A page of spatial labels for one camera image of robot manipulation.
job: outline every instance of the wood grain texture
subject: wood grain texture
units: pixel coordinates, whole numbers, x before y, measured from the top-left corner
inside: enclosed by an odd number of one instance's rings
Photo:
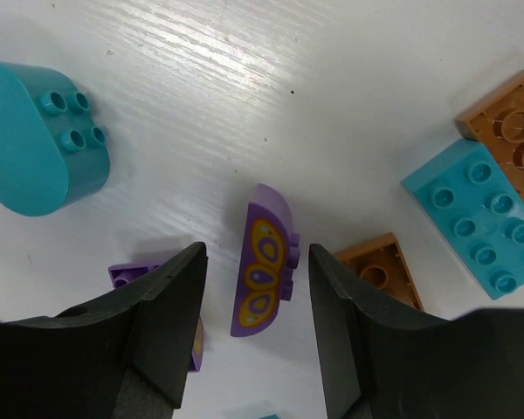
[[[325,417],[310,242],[337,251],[393,231],[426,311],[524,306],[524,286],[491,301],[399,185],[458,138],[452,117],[524,68],[524,2],[3,0],[0,59],[89,92],[113,158],[99,194],[56,214],[0,207],[0,319],[59,313],[107,292],[111,264],[205,241],[207,348],[177,419],[261,404]],[[290,203],[303,258],[276,322],[236,340],[257,182]]]

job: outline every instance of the purple curved brick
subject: purple curved brick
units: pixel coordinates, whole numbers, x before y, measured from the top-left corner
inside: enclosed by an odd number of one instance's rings
[[[258,233],[259,240],[254,243],[253,227],[258,220],[269,223],[271,228]],[[283,244],[282,254],[278,253],[277,241]],[[299,264],[299,243],[300,236],[293,232],[293,217],[286,200],[275,189],[257,185],[248,204],[231,336],[251,336],[263,331],[275,320],[279,301],[291,299],[293,269]]]

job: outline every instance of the lego duplo brick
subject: lego duplo brick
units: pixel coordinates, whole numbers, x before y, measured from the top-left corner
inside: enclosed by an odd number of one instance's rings
[[[334,255],[360,278],[408,306],[423,311],[410,270],[392,233],[348,247]]]
[[[114,288],[121,288],[128,285],[136,279],[154,271],[164,262],[149,262],[149,263],[130,263],[130,264],[114,264],[109,266],[108,275],[111,278]],[[198,319],[198,326],[196,328],[196,336],[194,338],[194,346],[192,347],[192,356],[190,357],[190,372],[198,372],[202,367],[203,360],[203,323],[202,319]]]
[[[277,190],[258,184],[246,213],[231,336],[262,332],[278,315],[279,302],[291,300],[299,243],[285,198]]]
[[[486,146],[459,140],[402,184],[492,299],[524,284],[524,202]]]
[[[524,71],[456,122],[462,135],[486,145],[524,201]]]
[[[0,203],[44,216],[97,192],[110,160],[92,102],[64,74],[0,63]]]

